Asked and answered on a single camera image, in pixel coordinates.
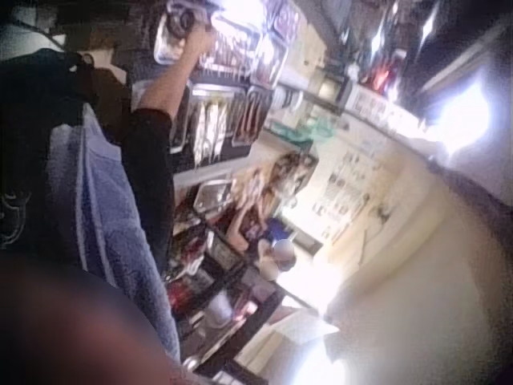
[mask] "blurred object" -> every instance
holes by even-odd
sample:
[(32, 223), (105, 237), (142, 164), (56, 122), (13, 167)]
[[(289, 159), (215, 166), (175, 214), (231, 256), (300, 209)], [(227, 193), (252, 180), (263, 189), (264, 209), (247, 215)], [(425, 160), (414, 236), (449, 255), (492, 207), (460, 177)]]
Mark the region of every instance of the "blurred object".
[(226, 291), (215, 296), (205, 309), (205, 322), (208, 327), (221, 329), (232, 321), (233, 309)]
[(296, 40), (301, 16), (296, 7), (289, 1), (284, 1), (274, 19), (274, 30), (287, 42)]
[(483, 136), (489, 120), (490, 112), (481, 84), (474, 83), (445, 104), (440, 119), (428, 128), (427, 135), (431, 140), (441, 141), (453, 154)]
[(194, 22), (210, 23), (204, 7), (192, 2), (171, 0), (160, 16), (153, 47), (153, 57), (158, 64), (172, 64), (180, 58), (185, 38)]
[(289, 49), (285, 42), (276, 35), (267, 34), (263, 37), (251, 74), (252, 83), (269, 89), (275, 88), (288, 53)]
[(217, 39), (212, 50), (200, 59), (203, 69), (233, 78), (248, 76), (262, 39), (258, 30), (229, 21), (219, 13), (212, 16)]
[(257, 169), (249, 182), (245, 185), (241, 192), (239, 200), (237, 201), (237, 209), (241, 209), (246, 204), (254, 205), (261, 198), (262, 191), (264, 190), (265, 182), (262, 171)]
[(291, 152), (282, 156), (274, 164), (269, 187), (282, 200), (290, 201), (308, 184), (317, 162), (317, 159), (304, 153)]
[(232, 145), (247, 146), (258, 139), (265, 118), (269, 112), (272, 94), (259, 87), (250, 87), (244, 104), (244, 111), (236, 125), (235, 135), (232, 138)]
[(233, 121), (240, 118), (244, 88), (195, 83), (184, 111), (188, 114), (182, 129), (189, 133), (194, 167), (219, 161)]
[(303, 101), (303, 91), (294, 91), (291, 88), (278, 86), (273, 92), (271, 109), (274, 111), (288, 108), (289, 111), (296, 111)]
[(210, 180), (202, 183), (192, 206), (198, 213), (222, 209), (233, 200), (234, 180)]

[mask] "display rack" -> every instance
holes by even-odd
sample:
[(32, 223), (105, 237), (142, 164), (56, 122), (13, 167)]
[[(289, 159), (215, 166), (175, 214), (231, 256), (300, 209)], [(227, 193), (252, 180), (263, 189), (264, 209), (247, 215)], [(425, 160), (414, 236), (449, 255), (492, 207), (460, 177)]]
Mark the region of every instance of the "display rack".
[[(206, 231), (212, 232), (215, 239), (236, 258), (236, 262), (226, 268), (226, 266), (223, 266), (224, 263), (219, 262), (216, 255), (212, 255), (211, 250), (205, 252), (201, 269), (213, 277), (213, 283), (197, 295), (189, 298), (178, 310), (174, 310), (174, 316), (179, 326), (179, 334), (183, 334), (180, 332), (180, 325), (190, 326), (198, 314), (204, 311), (210, 301), (222, 290), (230, 290), (230, 288), (240, 285), (242, 277), (248, 270), (258, 272), (255, 264), (247, 256), (233, 248), (225, 235), (215, 225), (211, 224), (205, 215), (196, 211), (192, 212), (200, 221), (200, 224), (196, 226), (203, 226)], [(288, 292), (277, 283), (268, 282), (268, 284), (273, 288), (273, 292), (263, 302), (258, 303), (256, 311), (247, 315), (244, 319), (232, 320), (229, 324), (220, 328), (215, 335), (209, 335), (208, 341), (204, 342), (198, 351), (194, 351), (195, 362), (189, 369), (208, 378), (213, 378), (223, 371), (242, 383), (266, 383), (263, 379), (237, 364), (234, 358), (269, 320), (286, 296), (291, 297), (304, 308), (317, 313), (310, 304)]]

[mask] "person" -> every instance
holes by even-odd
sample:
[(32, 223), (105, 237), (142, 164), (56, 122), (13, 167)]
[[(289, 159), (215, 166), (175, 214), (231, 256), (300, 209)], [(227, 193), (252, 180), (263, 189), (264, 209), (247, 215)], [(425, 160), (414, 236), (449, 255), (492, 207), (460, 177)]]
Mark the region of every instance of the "person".
[(2, 249), (76, 265), (119, 288), (180, 345), (160, 272), (173, 223), (169, 136), (188, 77), (215, 31), (195, 25), (180, 59), (144, 93), (119, 147), (107, 142), (80, 55), (2, 63)]
[(96, 276), (0, 252), (5, 385), (211, 383), (166, 356), (134, 303)]
[(275, 281), (282, 272), (296, 265), (296, 256), (287, 233), (276, 239), (264, 219), (262, 199), (246, 202), (238, 211), (226, 231), (228, 242), (240, 253), (255, 262), (261, 275)]

